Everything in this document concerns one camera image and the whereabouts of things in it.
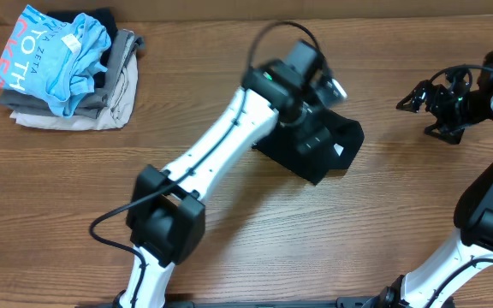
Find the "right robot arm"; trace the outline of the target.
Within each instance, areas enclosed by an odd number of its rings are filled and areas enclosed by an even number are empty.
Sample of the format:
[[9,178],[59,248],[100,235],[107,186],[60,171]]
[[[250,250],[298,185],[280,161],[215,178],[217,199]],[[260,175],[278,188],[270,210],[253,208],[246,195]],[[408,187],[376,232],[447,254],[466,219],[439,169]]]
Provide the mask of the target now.
[[[473,70],[479,70],[474,77]],[[493,51],[482,64],[439,71],[446,84],[423,80],[397,105],[436,118],[425,134],[451,145],[467,127],[493,121]],[[463,192],[454,210],[454,231],[417,269],[399,276],[367,307],[450,307],[452,296],[476,274],[493,265],[493,163]]]

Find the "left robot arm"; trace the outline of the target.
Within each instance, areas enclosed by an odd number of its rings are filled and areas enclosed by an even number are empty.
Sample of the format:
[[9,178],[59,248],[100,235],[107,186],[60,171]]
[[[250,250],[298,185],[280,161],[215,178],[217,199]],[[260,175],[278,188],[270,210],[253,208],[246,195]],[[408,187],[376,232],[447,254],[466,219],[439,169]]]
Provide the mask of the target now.
[[126,216],[134,267],[117,307],[164,305],[174,267],[205,233],[205,202],[220,180],[260,140],[313,114],[317,72],[323,88],[340,96],[326,68],[318,46],[304,40],[285,60],[249,67],[226,110],[189,150],[161,170],[148,165],[140,172]]

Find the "black t-shirt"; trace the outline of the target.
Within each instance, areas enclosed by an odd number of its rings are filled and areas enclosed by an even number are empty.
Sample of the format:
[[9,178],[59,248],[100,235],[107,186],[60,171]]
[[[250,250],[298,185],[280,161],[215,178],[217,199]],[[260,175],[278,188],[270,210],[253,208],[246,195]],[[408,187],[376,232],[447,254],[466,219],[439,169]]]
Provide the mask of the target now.
[[277,125],[253,148],[316,185],[331,170],[347,170],[364,139],[358,121],[320,110],[297,124]]

